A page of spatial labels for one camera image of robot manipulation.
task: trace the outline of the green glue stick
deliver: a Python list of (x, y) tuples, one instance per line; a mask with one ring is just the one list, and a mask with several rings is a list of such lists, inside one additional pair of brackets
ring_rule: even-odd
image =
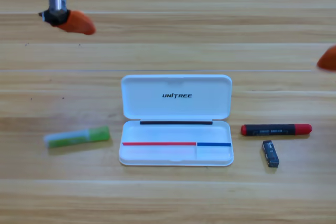
[(110, 130), (107, 126), (103, 126), (81, 131), (49, 134), (44, 137), (44, 143), (47, 148), (55, 148), (74, 144), (107, 141), (109, 139)]

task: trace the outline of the black strip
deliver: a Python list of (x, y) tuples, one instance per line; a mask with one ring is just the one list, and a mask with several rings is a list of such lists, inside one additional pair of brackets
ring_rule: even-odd
[(201, 124), (212, 125), (212, 121), (140, 121), (140, 124)]
[(246, 124), (247, 136), (295, 135), (294, 124)]

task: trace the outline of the white plastic case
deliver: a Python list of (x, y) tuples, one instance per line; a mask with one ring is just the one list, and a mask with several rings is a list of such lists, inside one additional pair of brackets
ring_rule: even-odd
[(219, 74), (132, 75), (121, 80), (125, 165), (227, 166), (234, 160), (232, 81)]

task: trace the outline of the orange object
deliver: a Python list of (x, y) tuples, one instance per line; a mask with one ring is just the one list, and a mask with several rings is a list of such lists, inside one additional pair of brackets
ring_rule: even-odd
[(317, 66), (324, 70), (336, 71), (336, 45), (329, 48), (317, 62)]
[(56, 26), (68, 33), (92, 35), (96, 32), (92, 20), (78, 10), (71, 10), (67, 22)]

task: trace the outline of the red marker cap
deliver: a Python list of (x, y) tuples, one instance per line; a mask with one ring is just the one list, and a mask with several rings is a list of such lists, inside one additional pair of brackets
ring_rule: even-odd
[(295, 135), (307, 135), (313, 130), (310, 124), (295, 124)]
[(68, 33), (92, 35), (96, 32), (96, 28), (92, 20), (78, 10), (71, 10), (68, 20), (64, 24), (56, 27), (67, 31)]
[(324, 53), (317, 62), (317, 66), (324, 70), (336, 71), (336, 45)]

